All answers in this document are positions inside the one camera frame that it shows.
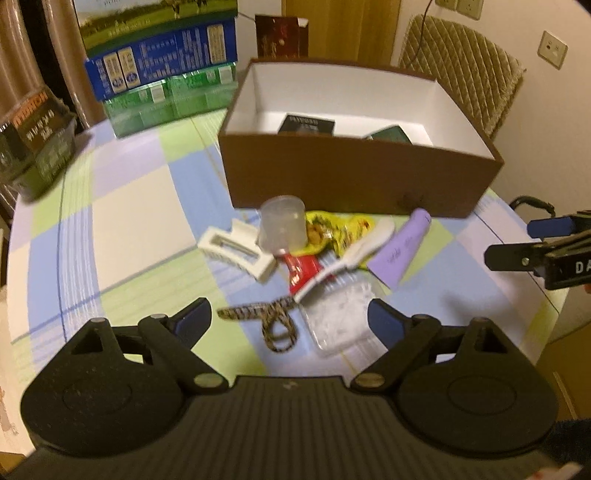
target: lavender squeeze tube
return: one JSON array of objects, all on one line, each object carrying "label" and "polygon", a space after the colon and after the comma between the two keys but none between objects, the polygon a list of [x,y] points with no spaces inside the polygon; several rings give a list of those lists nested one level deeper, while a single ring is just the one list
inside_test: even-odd
[{"label": "lavender squeeze tube", "polygon": [[431,226],[431,215],[418,208],[390,241],[368,261],[369,270],[395,290]]}]

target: plastic cup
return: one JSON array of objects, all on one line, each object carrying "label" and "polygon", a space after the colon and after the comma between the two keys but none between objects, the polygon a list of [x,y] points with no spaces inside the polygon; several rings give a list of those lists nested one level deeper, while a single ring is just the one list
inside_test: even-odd
[{"label": "plastic cup", "polygon": [[261,205],[261,230],[258,245],[275,256],[304,248],[306,234],[306,207],[298,197],[282,195]]}]

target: quilted chair cover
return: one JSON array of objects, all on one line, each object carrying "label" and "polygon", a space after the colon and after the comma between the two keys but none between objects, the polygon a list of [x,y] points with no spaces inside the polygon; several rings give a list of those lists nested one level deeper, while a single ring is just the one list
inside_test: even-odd
[{"label": "quilted chair cover", "polygon": [[422,15],[409,26],[398,65],[428,73],[494,137],[511,106],[525,68],[500,46],[465,25],[426,17],[421,51],[412,65],[421,35]]}]

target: blue box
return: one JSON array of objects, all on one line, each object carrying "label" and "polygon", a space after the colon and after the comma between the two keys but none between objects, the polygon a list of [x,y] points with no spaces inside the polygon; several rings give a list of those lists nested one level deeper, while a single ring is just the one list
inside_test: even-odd
[{"label": "blue box", "polygon": [[234,19],[195,25],[129,43],[87,59],[99,101],[127,90],[201,68],[238,61]]}]

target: electrical outlet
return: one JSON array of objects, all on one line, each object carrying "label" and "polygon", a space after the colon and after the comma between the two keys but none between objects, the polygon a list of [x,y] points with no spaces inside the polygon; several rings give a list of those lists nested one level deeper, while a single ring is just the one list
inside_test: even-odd
[{"label": "electrical outlet", "polygon": [[439,5],[443,8],[448,8],[449,10],[455,10],[457,0],[435,0],[435,5]]},{"label": "electrical outlet", "polygon": [[552,33],[544,30],[540,46],[538,48],[538,55],[544,60],[549,61],[557,69],[560,70],[564,63],[564,57],[569,46],[560,41],[558,38],[552,35]]},{"label": "electrical outlet", "polygon": [[458,0],[456,11],[462,15],[480,20],[484,0]]}]

